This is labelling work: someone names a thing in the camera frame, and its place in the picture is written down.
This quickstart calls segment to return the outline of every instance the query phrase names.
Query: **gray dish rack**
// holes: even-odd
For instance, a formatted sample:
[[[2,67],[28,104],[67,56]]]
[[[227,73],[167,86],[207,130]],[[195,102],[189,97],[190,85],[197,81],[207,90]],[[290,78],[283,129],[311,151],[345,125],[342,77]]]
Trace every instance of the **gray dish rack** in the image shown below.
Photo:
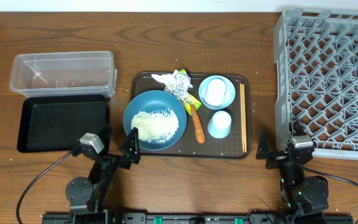
[[[291,9],[274,27],[276,142],[299,123],[314,156],[358,160],[358,13]]]

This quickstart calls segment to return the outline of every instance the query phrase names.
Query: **white wall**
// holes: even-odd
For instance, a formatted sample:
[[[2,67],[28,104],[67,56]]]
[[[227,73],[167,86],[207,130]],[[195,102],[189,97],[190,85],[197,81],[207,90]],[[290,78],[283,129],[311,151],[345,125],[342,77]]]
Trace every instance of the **white wall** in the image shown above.
[[[280,12],[288,7],[358,11],[358,0],[0,0],[0,11]]]

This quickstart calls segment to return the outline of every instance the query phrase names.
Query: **blue plate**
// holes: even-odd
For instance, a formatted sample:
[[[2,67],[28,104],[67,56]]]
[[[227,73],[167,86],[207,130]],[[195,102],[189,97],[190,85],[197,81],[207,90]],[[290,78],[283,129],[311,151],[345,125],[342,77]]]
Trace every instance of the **blue plate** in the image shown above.
[[[124,113],[124,131],[128,135],[131,131],[132,118],[140,111],[147,113],[157,112],[160,110],[171,109],[178,117],[179,128],[173,137],[164,144],[159,143],[148,143],[139,140],[139,146],[146,150],[162,150],[170,147],[177,142],[185,132],[186,128],[186,111],[183,104],[172,94],[161,90],[152,90],[144,92],[135,97],[127,106]]]

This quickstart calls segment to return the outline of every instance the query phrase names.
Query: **blue cup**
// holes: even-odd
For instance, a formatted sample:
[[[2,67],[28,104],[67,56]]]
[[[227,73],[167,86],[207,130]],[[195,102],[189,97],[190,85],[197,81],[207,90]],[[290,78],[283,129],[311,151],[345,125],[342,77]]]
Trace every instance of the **blue cup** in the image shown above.
[[[230,133],[231,116],[226,111],[216,112],[208,123],[208,132],[214,138],[224,138]]]

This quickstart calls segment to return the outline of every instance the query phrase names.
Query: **plastic storage bin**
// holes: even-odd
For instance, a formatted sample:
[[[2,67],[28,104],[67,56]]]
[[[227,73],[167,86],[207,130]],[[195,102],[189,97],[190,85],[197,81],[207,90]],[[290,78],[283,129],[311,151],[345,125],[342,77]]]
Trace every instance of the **plastic storage bin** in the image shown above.
[[[11,91],[33,96],[116,94],[111,52],[22,54],[13,61]]]
[[[277,148],[297,122],[317,143],[314,156],[358,160],[358,13],[284,11],[274,62]]]

